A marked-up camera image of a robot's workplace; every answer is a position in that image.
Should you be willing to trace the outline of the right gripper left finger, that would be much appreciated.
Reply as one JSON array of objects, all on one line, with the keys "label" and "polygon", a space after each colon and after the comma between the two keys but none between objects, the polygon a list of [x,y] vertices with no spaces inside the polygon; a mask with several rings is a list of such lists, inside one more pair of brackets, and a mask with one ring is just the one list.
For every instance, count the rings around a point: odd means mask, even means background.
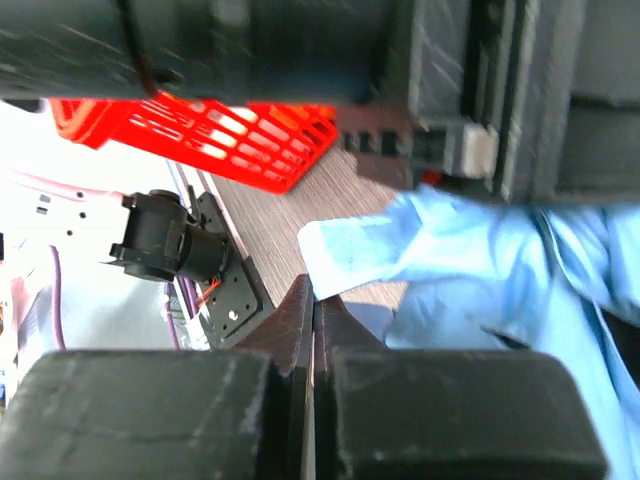
[{"label": "right gripper left finger", "polygon": [[2,477],[302,478],[313,310],[301,275],[230,349],[44,355],[2,420]]}]

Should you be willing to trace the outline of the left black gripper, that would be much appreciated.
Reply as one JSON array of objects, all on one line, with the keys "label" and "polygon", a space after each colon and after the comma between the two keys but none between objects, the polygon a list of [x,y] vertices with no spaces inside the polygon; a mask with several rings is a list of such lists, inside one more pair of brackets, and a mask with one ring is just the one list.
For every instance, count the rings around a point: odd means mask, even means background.
[{"label": "left black gripper", "polygon": [[490,203],[639,198],[635,1],[401,1],[377,82],[337,114],[366,179]]}]

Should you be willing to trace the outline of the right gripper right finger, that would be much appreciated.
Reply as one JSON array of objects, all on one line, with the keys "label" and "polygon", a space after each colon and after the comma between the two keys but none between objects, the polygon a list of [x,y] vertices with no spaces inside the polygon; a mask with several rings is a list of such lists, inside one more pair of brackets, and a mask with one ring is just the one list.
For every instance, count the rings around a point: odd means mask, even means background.
[{"label": "right gripper right finger", "polygon": [[528,350],[392,350],[333,297],[314,310],[320,479],[602,479],[577,385]]}]

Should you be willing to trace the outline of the light blue folding umbrella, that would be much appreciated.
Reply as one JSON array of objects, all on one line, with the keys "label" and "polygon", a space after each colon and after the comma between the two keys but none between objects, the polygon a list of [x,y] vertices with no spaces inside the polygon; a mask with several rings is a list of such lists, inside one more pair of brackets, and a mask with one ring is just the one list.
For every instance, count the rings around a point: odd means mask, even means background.
[{"label": "light blue folding umbrella", "polygon": [[488,206],[424,187],[378,215],[308,223],[298,243],[320,300],[406,283],[388,347],[518,345],[559,359],[610,477],[638,477],[637,206]]}]

